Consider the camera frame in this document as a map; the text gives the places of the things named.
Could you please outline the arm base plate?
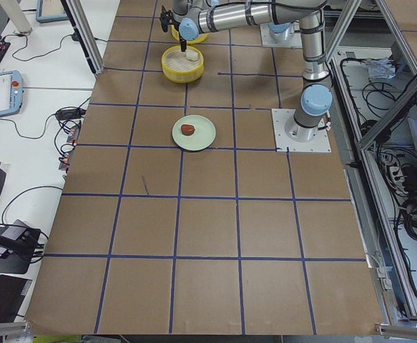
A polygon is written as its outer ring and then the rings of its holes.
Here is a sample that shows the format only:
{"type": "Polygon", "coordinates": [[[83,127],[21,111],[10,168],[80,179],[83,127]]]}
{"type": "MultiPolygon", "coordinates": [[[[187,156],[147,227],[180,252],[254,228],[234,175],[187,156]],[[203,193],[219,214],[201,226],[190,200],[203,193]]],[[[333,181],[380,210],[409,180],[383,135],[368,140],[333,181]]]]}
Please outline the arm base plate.
{"type": "Polygon", "coordinates": [[[261,24],[260,35],[262,45],[266,47],[302,48],[299,21],[294,21],[282,28],[274,24],[271,27],[268,24],[261,24]]]}
{"type": "Polygon", "coordinates": [[[294,109],[272,109],[271,112],[277,152],[331,153],[323,119],[316,127],[307,129],[295,122],[294,109]]]}

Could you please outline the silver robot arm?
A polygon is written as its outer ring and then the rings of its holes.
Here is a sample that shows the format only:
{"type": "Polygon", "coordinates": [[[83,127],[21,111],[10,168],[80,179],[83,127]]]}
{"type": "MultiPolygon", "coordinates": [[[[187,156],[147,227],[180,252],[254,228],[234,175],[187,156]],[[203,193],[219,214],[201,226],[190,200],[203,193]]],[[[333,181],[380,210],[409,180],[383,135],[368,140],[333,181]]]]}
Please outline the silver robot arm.
{"type": "Polygon", "coordinates": [[[161,9],[160,22],[164,32],[170,25],[179,31],[184,49],[186,41],[194,41],[200,34],[297,21],[305,62],[303,90],[300,105],[286,122],[285,131],[294,141],[308,142],[333,101],[327,83],[330,72],[325,65],[325,5],[325,1],[174,1],[171,9],[161,9]]]}

